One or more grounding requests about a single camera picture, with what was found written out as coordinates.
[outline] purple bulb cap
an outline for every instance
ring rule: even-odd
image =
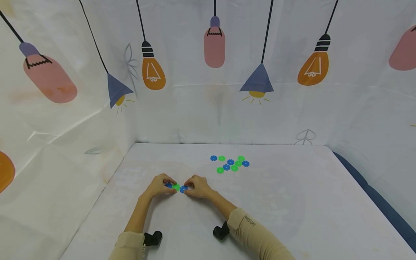
[[[19,49],[26,57],[29,57],[30,55],[40,54],[36,47],[28,42],[22,42],[19,45]]]
[[[211,18],[211,27],[219,27],[220,26],[220,19],[217,16],[213,16]]]

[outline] white table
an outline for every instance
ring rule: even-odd
[[[216,172],[237,160],[249,167]],[[416,259],[348,171],[325,146],[135,144],[69,245],[61,260],[105,260],[154,175],[180,184],[205,176],[223,196],[269,228],[296,259]],[[212,231],[224,219],[209,203],[177,193],[154,200],[148,233],[160,230],[158,248],[147,259],[255,259],[231,238]]]

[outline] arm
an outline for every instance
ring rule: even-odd
[[[255,252],[260,260],[294,260],[289,250],[269,230],[211,189],[206,178],[194,175],[185,185],[194,187],[193,190],[186,190],[186,195],[211,201],[227,220],[231,235]]]
[[[140,195],[129,222],[120,234],[109,260],[142,260],[143,259],[143,227],[146,221],[150,203],[158,194],[175,194],[175,189],[165,187],[166,182],[176,184],[166,174],[156,176],[149,187]]]

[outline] left hand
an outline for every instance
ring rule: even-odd
[[[159,194],[175,194],[177,192],[175,189],[168,188],[165,186],[165,183],[167,182],[176,184],[176,181],[174,179],[172,179],[164,173],[156,175],[153,178],[153,181],[150,183],[149,187],[147,187],[145,193],[147,193],[151,198]]]

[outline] blue flower-shaped piece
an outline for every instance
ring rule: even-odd
[[[179,188],[179,191],[180,191],[181,193],[184,193],[187,189],[188,189],[188,186],[181,186],[181,187]]]

